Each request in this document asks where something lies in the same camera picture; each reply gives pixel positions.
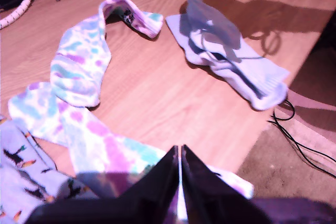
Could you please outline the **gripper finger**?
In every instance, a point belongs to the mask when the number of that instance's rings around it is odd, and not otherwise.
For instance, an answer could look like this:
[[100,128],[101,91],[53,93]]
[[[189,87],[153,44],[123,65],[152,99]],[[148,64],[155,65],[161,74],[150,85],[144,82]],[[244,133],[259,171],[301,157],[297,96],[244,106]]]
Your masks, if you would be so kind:
[[182,146],[183,188],[203,223],[247,223],[249,202],[211,171],[187,146]]
[[163,223],[179,184],[178,147],[160,161],[120,199],[124,204],[119,223]]

